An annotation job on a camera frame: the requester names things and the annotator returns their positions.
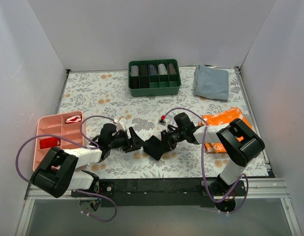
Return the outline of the black boxer underwear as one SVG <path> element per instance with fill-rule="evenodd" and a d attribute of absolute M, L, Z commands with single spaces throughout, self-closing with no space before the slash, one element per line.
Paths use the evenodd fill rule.
<path fill-rule="evenodd" d="M 164 143 L 153 135 L 146 140 L 146 145 L 143 147 L 143 151 L 156 161 L 159 161 L 162 155 L 168 150 Z"/>

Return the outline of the orange white patterned cloth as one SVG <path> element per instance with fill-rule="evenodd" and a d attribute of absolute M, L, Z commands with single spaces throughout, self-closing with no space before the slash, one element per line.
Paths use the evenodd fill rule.
<path fill-rule="evenodd" d="M 238 107 L 231 108 L 227 111 L 215 115 L 203 115 L 203 119 L 209 125 L 223 125 L 226 123 L 230 123 L 236 118 L 240 118 L 241 120 L 243 120 L 243 122 L 253 130 L 252 125 L 249 123 L 243 112 Z M 205 142 L 205 150 L 208 153 L 226 153 L 224 146 L 220 143 Z"/>

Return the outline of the light blue cloth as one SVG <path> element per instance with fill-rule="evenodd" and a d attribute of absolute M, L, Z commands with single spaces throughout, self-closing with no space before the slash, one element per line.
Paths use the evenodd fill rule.
<path fill-rule="evenodd" d="M 229 73 L 226 70 L 196 66 L 193 93 L 196 96 L 227 101 L 229 98 Z"/>

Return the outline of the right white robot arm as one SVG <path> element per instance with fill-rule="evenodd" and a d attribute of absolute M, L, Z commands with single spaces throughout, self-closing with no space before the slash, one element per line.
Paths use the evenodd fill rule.
<path fill-rule="evenodd" d="M 244 170 L 265 148 L 263 140 L 240 118 L 223 125 L 210 126 L 207 123 L 195 125 L 186 113 L 174 117 L 177 126 L 167 125 L 161 132 L 163 152 L 175 149 L 180 142 L 201 145 L 201 158 L 204 159 L 206 143 L 220 143 L 226 150 L 230 161 L 216 180 L 208 183 L 205 176 L 204 162 L 202 175 L 208 195 L 229 195 L 237 183 L 244 177 Z"/>

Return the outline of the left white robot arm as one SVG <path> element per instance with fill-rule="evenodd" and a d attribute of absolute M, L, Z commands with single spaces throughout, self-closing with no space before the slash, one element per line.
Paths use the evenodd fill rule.
<path fill-rule="evenodd" d="M 105 124 L 92 139 L 91 148 L 61 149 L 52 147 L 30 178 L 30 183 L 55 198 L 67 190 L 82 190 L 93 197 L 99 192 L 99 177 L 83 168 L 105 160 L 112 149 L 128 153 L 147 146 L 134 131 L 118 130 L 114 124 Z"/>

